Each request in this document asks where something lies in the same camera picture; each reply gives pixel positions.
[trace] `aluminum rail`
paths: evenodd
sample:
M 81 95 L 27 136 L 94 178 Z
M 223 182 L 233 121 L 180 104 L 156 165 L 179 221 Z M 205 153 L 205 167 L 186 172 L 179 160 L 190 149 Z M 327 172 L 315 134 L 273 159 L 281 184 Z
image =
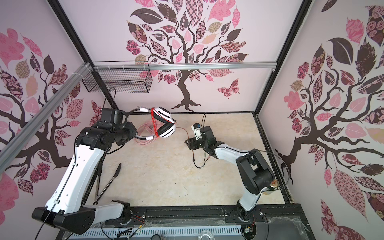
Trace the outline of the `aluminum rail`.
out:
M 125 69 L 125 68 L 142 68 L 142 64 L 116 65 L 124 61 L 113 62 L 113 65 L 108 65 L 108 62 L 94 63 L 94 69 Z M 223 69 L 223 68 L 275 68 L 276 62 L 242 62 L 242 63 L 182 63 L 182 64 L 150 64 L 150 70 L 189 70 L 189 69 Z
M 65 97 L 72 89 L 87 75 L 91 67 L 89 63 L 83 63 L 69 78 L 61 88 L 48 100 L 48 102 L 34 115 L 34 117 L 22 128 L 0 152 L 0 173 L 9 166 L 23 147 L 40 129 L 44 122 L 51 116 L 55 109 L 63 102 Z

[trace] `black ear cushion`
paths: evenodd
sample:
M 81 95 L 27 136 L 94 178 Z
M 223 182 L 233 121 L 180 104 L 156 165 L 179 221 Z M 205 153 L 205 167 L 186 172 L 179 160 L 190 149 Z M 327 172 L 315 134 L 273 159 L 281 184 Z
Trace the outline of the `black ear cushion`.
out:
M 167 124 L 164 124 L 163 126 L 161 126 L 158 130 L 157 130 L 157 134 L 159 135 L 162 135 L 163 133 L 165 133 L 168 129 L 170 129 L 172 126 L 174 125 L 174 123 L 167 123 Z
M 160 117 L 159 115 L 157 115 L 156 113 L 153 113 L 153 117 L 157 120 L 159 120 L 160 122 L 162 123 L 169 123 L 167 120 L 165 120 L 164 118 Z

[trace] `wallpaper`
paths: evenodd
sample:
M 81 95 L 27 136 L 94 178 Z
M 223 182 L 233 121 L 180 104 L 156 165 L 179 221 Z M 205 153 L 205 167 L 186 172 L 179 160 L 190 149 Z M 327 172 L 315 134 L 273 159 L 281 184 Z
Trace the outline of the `wallpaper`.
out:
M 301 1 L 71 2 L 61 4 L 93 60 L 158 65 L 275 61 Z M 84 13 L 85 8 L 91 11 Z M 266 13 L 279 15 L 264 21 L 270 18 Z M 103 33 L 90 31 L 84 18 L 92 19 Z M 137 105 L 150 108 L 158 101 L 172 112 L 254 111 L 269 73 L 270 69 L 151 71 L 149 94 L 118 93 L 116 102 L 127 111 Z M 143 71 L 138 80 L 145 76 Z
M 317 239 L 382 238 L 383 29 L 378 1 L 316 2 L 261 112 Z
M 0 16 L 0 149 L 33 118 L 82 64 L 47 2 L 5 3 Z M 103 103 L 79 83 L 0 176 L 0 233 L 30 238 L 41 225 L 31 218 L 44 206 L 73 154 L 73 141 Z M 44 227 L 39 239 L 58 230 Z

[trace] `black wire basket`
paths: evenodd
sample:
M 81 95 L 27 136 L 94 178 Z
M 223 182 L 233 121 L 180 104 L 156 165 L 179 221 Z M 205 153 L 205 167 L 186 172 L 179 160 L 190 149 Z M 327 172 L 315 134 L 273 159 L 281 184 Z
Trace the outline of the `black wire basket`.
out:
M 96 80 L 102 80 L 107 89 L 114 88 L 120 93 L 149 93 L 152 84 L 152 76 L 148 61 L 124 61 L 134 62 L 132 65 L 103 65 L 95 66 L 83 78 L 83 84 L 89 93 L 102 92 Z

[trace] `butterfly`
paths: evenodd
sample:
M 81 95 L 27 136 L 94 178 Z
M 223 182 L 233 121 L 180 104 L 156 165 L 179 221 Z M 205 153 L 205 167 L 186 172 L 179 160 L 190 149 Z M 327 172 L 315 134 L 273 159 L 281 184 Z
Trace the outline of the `butterfly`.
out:
M 101 118 L 101 107 L 97 106 L 97 104 L 93 100 L 92 100 L 92 108 L 93 108 L 93 111 L 95 112 L 95 115 L 93 115 L 93 117 L 91 118 L 91 121 L 89 123 L 90 126 L 95 124 Z
M 239 93 L 239 88 L 237 85 L 239 85 L 239 79 L 236 79 L 232 82 L 231 86 L 229 88 L 218 88 L 217 90 L 221 93 L 224 93 L 224 96 L 229 99 L 229 96 L 235 93 Z

